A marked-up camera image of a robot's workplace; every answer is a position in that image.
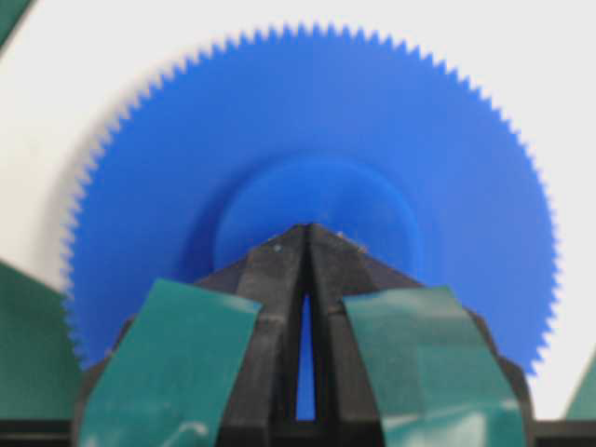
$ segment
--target gap in holder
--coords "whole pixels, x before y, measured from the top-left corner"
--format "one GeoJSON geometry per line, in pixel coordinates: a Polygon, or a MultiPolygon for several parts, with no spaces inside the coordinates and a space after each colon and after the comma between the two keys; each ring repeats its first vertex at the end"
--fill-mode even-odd
{"type": "Polygon", "coordinates": [[[298,387],[296,389],[297,421],[314,421],[317,417],[311,327],[310,297],[306,295],[302,306],[302,328],[300,332],[300,360],[298,363],[298,387]]]}

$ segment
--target green tape strip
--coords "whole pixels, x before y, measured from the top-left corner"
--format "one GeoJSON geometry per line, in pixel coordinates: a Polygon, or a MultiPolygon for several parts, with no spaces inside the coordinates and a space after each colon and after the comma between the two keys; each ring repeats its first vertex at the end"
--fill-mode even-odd
{"type": "Polygon", "coordinates": [[[596,351],[569,407],[567,419],[596,419],[596,351]]]}
{"type": "Polygon", "coordinates": [[[0,419],[67,419],[81,372],[63,297],[0,263],[0,419]]]}
{"type": "Polygon", "coordinates": [[[345,298],[386,446],[523,446],[507,379],[446,288],[345,298]]]}
{"type": "Polygon", "coordinates": [[[29,0],[0,1],[0,47],[7,40],[29,3],[29,0]]]}
{"type": "Polygon", "coordinates": [[[160,279],[91,394],[80,445],[214,445],[258,310],[160,279]]]}

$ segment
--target black plastic mount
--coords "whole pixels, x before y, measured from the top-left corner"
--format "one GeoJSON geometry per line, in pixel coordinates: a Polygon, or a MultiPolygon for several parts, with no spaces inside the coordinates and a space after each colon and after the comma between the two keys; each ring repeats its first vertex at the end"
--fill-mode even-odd
{"type": "MultiPolygon", "coordinates": [[[[316,224],[296,225],[196,284],[263,304],[220,422],[218,447],[384,445],[379,412],[342,297],[421,284],[316,224]],[[305,296],[311,303],[313,421],[295,417],[305,296]]],[[[521,405],[528,444],[596,445],[596,421],[534,421],[523,371],[498,355],[482,318],[469,314],[521,405]]],[[[108,362],[86,373],[73,435],[68,432],[69,421],[0,421],[0,445],[69,445],[70,438],[76,438],[88,395],[108,362]]]]}

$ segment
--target white background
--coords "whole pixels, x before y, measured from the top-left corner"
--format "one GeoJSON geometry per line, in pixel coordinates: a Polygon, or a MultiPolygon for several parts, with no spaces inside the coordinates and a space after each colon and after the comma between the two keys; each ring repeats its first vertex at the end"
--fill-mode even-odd
{"type": "Polygon", "coordinates": [[[0,258],[63,288],[61,224],[76,167],[118,104],[157,68],[270,24],[316,20],[390,33],[482,87],[511,118],[547,184],[560,302],[550,349],[530,383],[536,414],[560,416],[596,341],[593,5],[38,1],[0,55],[0,258]]]}

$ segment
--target blue plastic gear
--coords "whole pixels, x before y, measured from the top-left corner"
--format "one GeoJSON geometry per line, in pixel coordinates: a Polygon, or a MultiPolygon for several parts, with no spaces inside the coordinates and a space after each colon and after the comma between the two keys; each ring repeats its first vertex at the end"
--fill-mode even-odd
{"type": "Polygon", "coordinates": [[[553,302],[548,203],[508,123],[455,71],[364,33],[257,33],[189,61],[130,114],[73,229],[85,366],[155,278],[196,280],[318,222],[450,285],[531,371],[553,302]]]}

